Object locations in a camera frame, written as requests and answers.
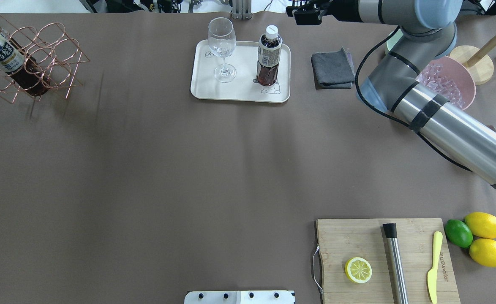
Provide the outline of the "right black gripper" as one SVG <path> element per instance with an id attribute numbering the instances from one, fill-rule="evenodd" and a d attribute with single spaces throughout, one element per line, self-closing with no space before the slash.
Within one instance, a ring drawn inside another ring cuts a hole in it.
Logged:
<path id="1" fill-rule="evenodd" d="M 336 0 L 290 0 L 286 14 L 294 17 L 296 25 L 321 25 L 323 16 L 329 15 L 329 10 Z"/>

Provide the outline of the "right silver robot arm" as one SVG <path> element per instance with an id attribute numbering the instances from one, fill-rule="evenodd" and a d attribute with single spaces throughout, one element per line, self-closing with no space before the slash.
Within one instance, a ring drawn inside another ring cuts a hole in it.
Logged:
<path id="1" fill-rule="evenodd" d="M 297 25 L 320 25 L 327 15 L 395 25 L 402 38 L 362 84 L 355 79 L 358 98 L 496 190 L 496 132 L 416 80 L 430 61 L 455 46 L 461 6 L 460 0 L 295 0 L 286 13 Z"/>

